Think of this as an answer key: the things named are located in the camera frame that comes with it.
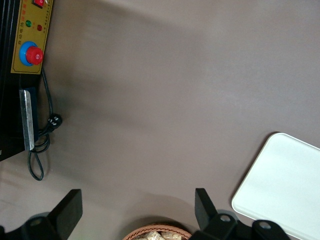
black power cord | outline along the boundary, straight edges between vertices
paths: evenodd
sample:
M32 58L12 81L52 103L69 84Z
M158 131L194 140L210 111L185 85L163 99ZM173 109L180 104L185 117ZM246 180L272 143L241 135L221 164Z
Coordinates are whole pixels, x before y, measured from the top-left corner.
M44 68L41 69L41 76L43 79L45 93L46 93L48 103L49 103L49 116L50 117L48 118L46 126L43 129L39 130L39 138L44 138L44 141L41 144L35 145L34 149L29 151L28 162L27 162L30 174L37 181L41 181L44 178L44 168L42 167L42 164L41 164L41 161L39 159L38 154L45 152L49 148L49 146L50 146L49 134L52 133L55 129L57 129L62 124L61 116L59 114L54 113L54 111L53 111L52 98L51 98L51 94L50 94L50 90L49 90L49 86L48 86L48 81L47 81L47 76L46 76L46 72L45 72ZM34 173L32 167L31 167L32 154L34 154L35 159L39 165L40 177Z

wicker basket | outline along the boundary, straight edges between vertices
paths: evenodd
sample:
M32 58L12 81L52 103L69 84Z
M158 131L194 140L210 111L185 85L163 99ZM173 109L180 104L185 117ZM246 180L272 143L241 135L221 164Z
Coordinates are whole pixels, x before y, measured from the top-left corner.
M181 228L167 224L150 224L134 230L133 232L129 233L123 240L133 240L142 234L147 234L150 232L169 232L173 234L179 234L181 235L182 240L189 240L189 238L191 238L191 234L185 230L182 230Z

gray surface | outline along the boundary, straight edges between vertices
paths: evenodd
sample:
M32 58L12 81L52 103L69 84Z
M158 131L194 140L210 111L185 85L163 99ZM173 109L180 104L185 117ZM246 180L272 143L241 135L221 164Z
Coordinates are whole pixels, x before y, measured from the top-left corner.
M163 218L194 230L195 188L230 210L271 133L320 147L319 56L316 0L56 1L45 67L64 122L42 182L26 153L0 163L0 224L81 188L70 239Z

